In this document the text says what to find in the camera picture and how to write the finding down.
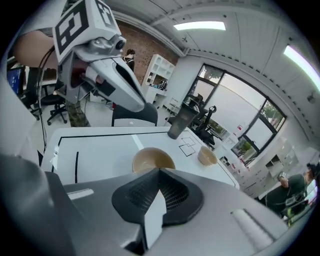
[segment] white table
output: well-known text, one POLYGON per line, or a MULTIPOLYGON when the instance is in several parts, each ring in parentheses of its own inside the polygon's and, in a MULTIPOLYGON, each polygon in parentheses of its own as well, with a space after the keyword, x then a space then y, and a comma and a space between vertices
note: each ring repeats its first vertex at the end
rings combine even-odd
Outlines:
POLYGON ((62 184, 109 179, 132 172, 135 154, 147 147, 159 148, 173 159, 177 170, 227 183, 239 189, 236 179, 218 160, 204 166, 198 152, 205 144, 185 129, 178 139, 167 135, 169 127, 61 128, 52 135, 42 169, 59 175, 62 184))

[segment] brick wall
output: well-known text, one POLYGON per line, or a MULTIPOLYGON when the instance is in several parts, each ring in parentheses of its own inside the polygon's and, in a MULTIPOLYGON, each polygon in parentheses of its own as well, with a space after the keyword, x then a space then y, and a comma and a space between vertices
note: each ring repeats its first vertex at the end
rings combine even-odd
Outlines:
POLYGON ((179 56, 156 38, 127 23, 117 20, 117 24, 123 37, 126 39, 123 56, 126 55, 128 49, 135 50, 134 74, 140 84, 144 80, 147 68, 154 54, 161 55, 173 65, 177 64, 179 56))

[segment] small cup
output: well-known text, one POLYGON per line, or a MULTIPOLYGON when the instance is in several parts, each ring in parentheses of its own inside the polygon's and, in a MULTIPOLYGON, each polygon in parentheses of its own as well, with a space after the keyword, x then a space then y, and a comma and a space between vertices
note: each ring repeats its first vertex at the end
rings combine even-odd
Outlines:
POLYGON ((204 166, 215 165, 218 162, 216 155, 206 146, 201 147, 198 159, 204 166))

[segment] ceiling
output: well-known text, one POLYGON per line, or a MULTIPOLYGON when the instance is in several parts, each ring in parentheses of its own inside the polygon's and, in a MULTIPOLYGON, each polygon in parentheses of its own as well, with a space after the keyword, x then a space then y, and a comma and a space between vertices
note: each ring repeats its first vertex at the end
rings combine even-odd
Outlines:
POLYGON ((320 74, 319 61, 306 38, 271 1, 108 0, 107 4, 112 10, 144 23, 146 31, 160 32, 181 53, 205 53, 211 59, 225 57, 239 66, 250 67, 256 77, 267 79, 268 86, 290 105, 308 138, 320 141, 319 91, 283 52, 288 44, 292 45, 320 74), (173 27, 194 21, 222 21, 226 31, 178 31, 173 27), (311 104, 307 97, 315 91, 315 103, 311 104))

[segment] beige bowl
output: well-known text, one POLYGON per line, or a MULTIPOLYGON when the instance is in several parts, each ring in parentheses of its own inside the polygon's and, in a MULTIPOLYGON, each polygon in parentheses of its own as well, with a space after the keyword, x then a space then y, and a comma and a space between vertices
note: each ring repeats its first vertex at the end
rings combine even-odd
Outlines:
POLYGON ((218 162, 216 155, 206 146, 201 147, 198 159, 205 166, 215 165, 218 162))
POLYGON ((176 169, 176 166, 166 152, 159 148, 146 147, 135 154, 132 161, 132 170, 137 173, 150 168, 176 169))

